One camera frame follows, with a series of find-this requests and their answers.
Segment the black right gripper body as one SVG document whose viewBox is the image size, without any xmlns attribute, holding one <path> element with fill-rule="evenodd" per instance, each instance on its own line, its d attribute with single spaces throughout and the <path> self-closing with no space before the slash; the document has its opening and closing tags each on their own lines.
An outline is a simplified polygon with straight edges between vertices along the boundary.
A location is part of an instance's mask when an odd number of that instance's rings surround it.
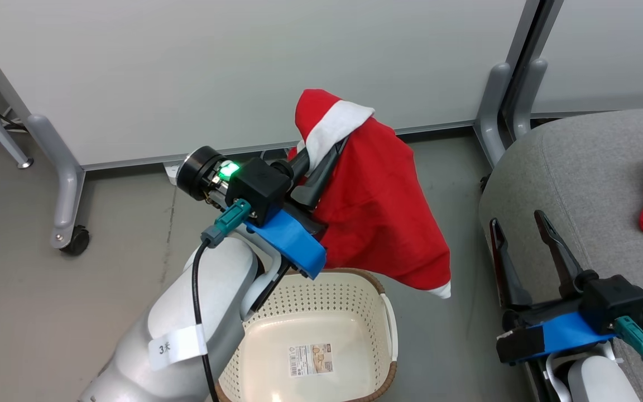
<svg viewBox="0 0 643 402">
<path fill-rule="evenodd" d="M 526 310 L 503 309 L 502 328 L 538 326 L 553 318 L 579 313 L 580 318 L 599 335 L 607 335 L 620 317 L 630 317 L 643 330 L 643 288 L 630 283 L 622 275 L 593 280 L 577 299 L 554 299 L 532 303 Z"/>
</svg>

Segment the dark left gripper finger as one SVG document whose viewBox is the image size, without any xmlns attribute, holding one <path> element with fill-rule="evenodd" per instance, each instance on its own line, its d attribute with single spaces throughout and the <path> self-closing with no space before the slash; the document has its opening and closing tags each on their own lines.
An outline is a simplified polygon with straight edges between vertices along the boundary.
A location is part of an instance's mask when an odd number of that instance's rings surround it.
<svg viewBox="0 0 643 402">
<path fill-rule="evenodd" d="M 304 185 L 297 185 L 291 191 L 293 201 L 305 209 L 316 208 L 349 139 L 347 137 L 334 144 L 319 165 L 306 176 Z"/>
<path fill-rule="evenodd" d="M 291 185 L 298 185 L 310 168 L 310 157 L 307 148 L 298 151 L 293 158 L 286 160 L 286 163 Z"/>
</svg>

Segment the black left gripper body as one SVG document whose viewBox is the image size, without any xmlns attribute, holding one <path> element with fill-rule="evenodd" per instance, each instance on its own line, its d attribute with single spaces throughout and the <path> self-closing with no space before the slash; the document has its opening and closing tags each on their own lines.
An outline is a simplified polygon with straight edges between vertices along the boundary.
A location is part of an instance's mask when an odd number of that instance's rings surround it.
<svg viewBox="0 0 643 402">
<path fill-rule="evenodd" d="M 252 206 L 248 221 L 257 227 L 285 211 L 304 229 L 327 228 L 312 217 L 313 209 L 305 209 L 291 199 L 291 191 L 297 185 L 290 183 L 286 160 L 267 163 L 253 157 L 240 164 L 211 147 L 200 147 L 179 165 L 176 186 L 193 199 L 203 200 L 220 211 L 240 199 L 247 201 Z"/>
</svg>

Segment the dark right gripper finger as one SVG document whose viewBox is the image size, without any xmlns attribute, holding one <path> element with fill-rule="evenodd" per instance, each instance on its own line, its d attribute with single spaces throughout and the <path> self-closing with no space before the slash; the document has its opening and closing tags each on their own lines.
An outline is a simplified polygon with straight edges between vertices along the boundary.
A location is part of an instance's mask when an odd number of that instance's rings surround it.
<svg viewBox="0 0 643 402">
<path fill-rule="evenodd" d="M 532 305 L 532 298 L 521 285 L 515 265 L 508 252 L 508 241 L 498 219 L 491 219 L 489 229 L 500 306 L 520 311 L 529 309 Z"/>
<path fill-rule="evenodd" d="M 583 270 L 549 217 L 536 209 L 534 219 L 543 243 L 551 252 L 552 260 L 560 280 L 559 292 L 562 299 L 577 299 L 583 295 L 587 283 L 599 279 L 594 270 Z"/>
</svg>

